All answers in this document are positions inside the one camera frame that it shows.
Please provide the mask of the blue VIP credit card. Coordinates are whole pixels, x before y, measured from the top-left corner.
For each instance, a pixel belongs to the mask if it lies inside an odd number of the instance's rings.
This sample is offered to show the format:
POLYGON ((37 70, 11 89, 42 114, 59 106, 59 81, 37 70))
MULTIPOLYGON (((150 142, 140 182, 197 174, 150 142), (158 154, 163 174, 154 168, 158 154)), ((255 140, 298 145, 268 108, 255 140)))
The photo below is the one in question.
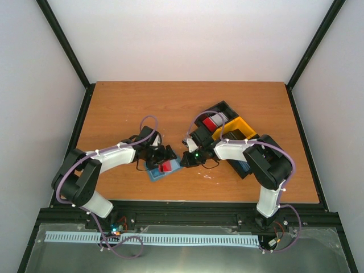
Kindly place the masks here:
POLYGON ((157 177, 159 177, 159 176, 161 176, 161 175, 162 175, 162 173, 161 173, 158 169, 152 169, 152 170, 150 171, 150 173, 151 173, 151 176, 152 176, 153 178, 157 178, 157 177))

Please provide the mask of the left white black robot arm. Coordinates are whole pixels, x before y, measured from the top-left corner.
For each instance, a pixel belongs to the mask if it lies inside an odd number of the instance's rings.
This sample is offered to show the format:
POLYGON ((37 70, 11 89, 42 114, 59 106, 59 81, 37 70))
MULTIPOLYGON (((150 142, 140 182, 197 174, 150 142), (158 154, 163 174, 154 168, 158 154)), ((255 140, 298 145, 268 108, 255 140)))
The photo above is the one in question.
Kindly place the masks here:
POLYGON ((163 163, 176 158, 170 145, 162 145, 161 134, 144 126, 138 135, 114 146, 89 152, 77 148, 71 151, 55 175, 52 188, 58 202, 93 213, 104 228, 112 229, 117 225, 118 214, 113 211, 113 204, 96 191, 99 175, 140 160, 148 171, 158 170, 163 163))

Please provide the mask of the red white credit card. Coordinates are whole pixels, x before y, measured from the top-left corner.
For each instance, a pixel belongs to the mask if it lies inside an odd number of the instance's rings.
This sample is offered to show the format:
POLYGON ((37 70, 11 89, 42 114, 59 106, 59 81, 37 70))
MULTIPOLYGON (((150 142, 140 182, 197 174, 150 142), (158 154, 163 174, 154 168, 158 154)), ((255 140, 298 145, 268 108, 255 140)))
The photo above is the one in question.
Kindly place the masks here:
POLYGON ((171 162, 167 161, 159 165, 160 172, 170 172, 172 171, 171 162))

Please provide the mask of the blue card holder wallet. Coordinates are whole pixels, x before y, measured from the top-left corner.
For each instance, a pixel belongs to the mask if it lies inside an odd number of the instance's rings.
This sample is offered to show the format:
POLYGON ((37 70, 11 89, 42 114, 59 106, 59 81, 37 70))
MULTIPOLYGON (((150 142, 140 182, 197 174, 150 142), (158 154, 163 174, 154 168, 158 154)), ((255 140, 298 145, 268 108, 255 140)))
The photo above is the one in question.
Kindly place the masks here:
POLYGON ((182 169, 180 165, 180 158, 169 160, 162 163, 158 168, 148 170, 147 174, 152 182, 158 181, 172 173, 182 169))

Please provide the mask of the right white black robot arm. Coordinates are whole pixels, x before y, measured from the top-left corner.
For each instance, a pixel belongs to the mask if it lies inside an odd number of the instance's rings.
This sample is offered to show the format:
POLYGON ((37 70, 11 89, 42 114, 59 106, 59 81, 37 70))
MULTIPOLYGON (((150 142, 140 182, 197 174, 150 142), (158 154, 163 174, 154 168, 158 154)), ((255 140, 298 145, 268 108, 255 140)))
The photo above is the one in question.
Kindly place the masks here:
POLYGON ((206 146, 198 146, 193 138, 185 140, 188 151, 183 153, 180 165, 185 168, 201 166, 207 160, 245 162, 260 184, 255 223, 261 229, 268 228, 280 209, 282 192, 296 172, 293 159, 269 136, 253 139, 236 139, 222 136, 206 146))

